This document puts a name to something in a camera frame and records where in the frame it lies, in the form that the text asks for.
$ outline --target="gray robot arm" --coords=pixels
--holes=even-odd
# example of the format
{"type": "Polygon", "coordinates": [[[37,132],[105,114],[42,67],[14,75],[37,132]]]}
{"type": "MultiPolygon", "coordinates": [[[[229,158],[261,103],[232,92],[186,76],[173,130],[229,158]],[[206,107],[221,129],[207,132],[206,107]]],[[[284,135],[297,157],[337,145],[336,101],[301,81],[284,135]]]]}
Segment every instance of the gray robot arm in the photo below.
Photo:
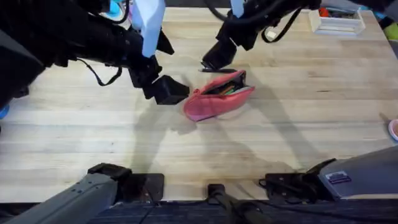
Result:
{"type": "Polygon", "coordinates": [[[79,182],[36,205],[7,224],[83,224],[118,201],[130,201],[134,188],[138,188],[131,169],[98,164],[88,170],[79,182]],[[123,187],[131,189],[129,194],[123,187]]]}
{"type": "Polygon", "coordinates": [[[118,182],[110,176],[87,174],[75,185],[13,218],[7,224],[87,223],[115,203],[117,191],[118,182]]]}

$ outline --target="red object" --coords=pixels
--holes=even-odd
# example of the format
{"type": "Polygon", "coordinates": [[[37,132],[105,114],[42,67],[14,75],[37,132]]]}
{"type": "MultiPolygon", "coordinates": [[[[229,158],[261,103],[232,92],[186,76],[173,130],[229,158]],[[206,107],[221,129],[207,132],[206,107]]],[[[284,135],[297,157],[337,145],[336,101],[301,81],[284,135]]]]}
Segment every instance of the red object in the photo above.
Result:
{"type": "Polygon", "coordinates": [[[329,17],[329,11],[325,7],[322,7],[319,9],[319,16],[329,17]]]}
{"type": "Polygon", "coordinates": [[[193,92],[193,96],[191,96],[184,104],[183,110],[185,115],[192,121],[201,121],[203,119],[235,110],[242,106],[254,91],[254,86],[246,86],[230,95],[202,94],[212,88],[228,83],[241,75],[246,75],[246,71],[240,70],[217,77],[201,90],[196,89],[193,92]]]}

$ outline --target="blue part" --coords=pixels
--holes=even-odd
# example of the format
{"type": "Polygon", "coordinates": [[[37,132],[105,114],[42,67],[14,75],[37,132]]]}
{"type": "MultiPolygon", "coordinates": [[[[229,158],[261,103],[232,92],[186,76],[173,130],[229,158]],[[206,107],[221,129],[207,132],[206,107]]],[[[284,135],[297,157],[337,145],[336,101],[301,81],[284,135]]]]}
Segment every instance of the blue part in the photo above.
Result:
{"type": "Polygon", "coordinates": [[[118,17],[121,13],[120,7],[117,4],[117,0],[111,0],[111,5],[109,6],[109,12],[106,14],[110,17],[118,17]]]}
{"type": "MultiPolygon", "coordinates": [[[[359,7],[360,9],[362,9],[362,10],[372,10],[372,9],[370,9],[369,7],[367,7],[367,6],[361,6],[361,7],[359,7]]],[[[386,17],[386,15],[384,15],[383,13],[381,13],[381,12],[375,12],[375,11],[373,11],[373,14],[377,17],[377,18],[379,18],[379,19],[384,19],[385,17],[386,17]]]]}
{"type": "Polygon", "coordinates": [[[0,110],[0,119],[5,118],[9,110],[10,106],[8,105],[4,109],[0,110]]]}

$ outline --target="white robot part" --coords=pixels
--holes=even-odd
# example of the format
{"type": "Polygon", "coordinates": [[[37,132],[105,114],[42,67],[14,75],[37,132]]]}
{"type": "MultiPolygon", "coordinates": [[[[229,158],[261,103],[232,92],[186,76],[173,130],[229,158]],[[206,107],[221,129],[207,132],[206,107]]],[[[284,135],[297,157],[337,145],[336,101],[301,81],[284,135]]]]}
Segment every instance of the white robot part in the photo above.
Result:
{"type": "Polygon", "coordinates": [[[144,57],[155,54],[165,8],[164,0],[135,0],[132,5],[131,23],[135,30],[141,31],[144,57]]]}

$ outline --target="metal bracket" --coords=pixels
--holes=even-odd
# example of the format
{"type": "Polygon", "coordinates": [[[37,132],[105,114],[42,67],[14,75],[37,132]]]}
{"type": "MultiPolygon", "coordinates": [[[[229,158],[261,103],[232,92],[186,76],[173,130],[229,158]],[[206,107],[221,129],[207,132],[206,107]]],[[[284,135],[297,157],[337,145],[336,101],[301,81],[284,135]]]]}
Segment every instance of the metal bracket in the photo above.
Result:
{"type": "Polygon", "coordinates": [[[122,186],[123,199],[127,202],[154,202],[164,196],[163,174],[132,174],[122,186]]]}
{"type": "Polygon", "coordinates": [[[335,201],[318,178],[320,170],[334,161],[336,159],[322,162],[306,173],[266,174],[265,179],[259,180],[259,185],[267,190],[269,200],[284,200],[287,203],[335,201]]]}
{"type": "Polygon", "coordinates": [[[105,174],[118,182],[116,201],[159,201],[164,194],[163,174],[133,174],[131,169],[101,163],[88,170],[89,174],[105,174]]]}

